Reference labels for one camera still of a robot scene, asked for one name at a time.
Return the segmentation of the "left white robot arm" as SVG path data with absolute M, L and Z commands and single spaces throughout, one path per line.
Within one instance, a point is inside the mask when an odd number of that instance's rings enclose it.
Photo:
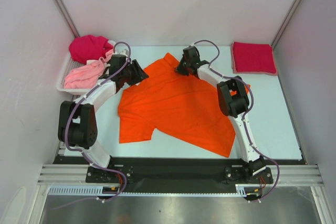
M 98 168 L 98 176 L 105 182 L 115 178 L 116 169 L 109 165 L 111 156 L 98 142 L 96 112 L 125 85 L 133 86 L 149 75 L 137 60 L 125 53 L 113 54 L 108 61 L 108 73 L 75 101 L 60 106 L 58 139 L 71 152 L 80 153 L 91 166 Z

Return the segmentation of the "orange t shirt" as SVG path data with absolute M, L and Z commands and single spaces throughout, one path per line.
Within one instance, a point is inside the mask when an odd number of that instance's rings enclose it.
M 175 72 L 167 53 L 145 68 L 148 78 L 126 88 L 118 106 L 121 144 L 149 141 L 155 129 L 223 157 L 229 157 L 235 130 L 218 104 L 217 90 L 195 76 Z

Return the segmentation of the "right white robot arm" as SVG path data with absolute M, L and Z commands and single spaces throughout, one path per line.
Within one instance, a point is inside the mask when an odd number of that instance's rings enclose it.
M 184 76 L 196 76 L 217 89 L 219 108 L 231 121 L 240 147 L 242 177 L 254 183 L 261 177 L 266 164 L 251 133 L 248 112 L 253 106 L 249 100 L 253 94 L 246 91 L 249 86 L 239 76 L 227 77 L 212 69 L 208 61 L 200 59 L 195 46 L 183 49 L 182 59 L 175 71 Z

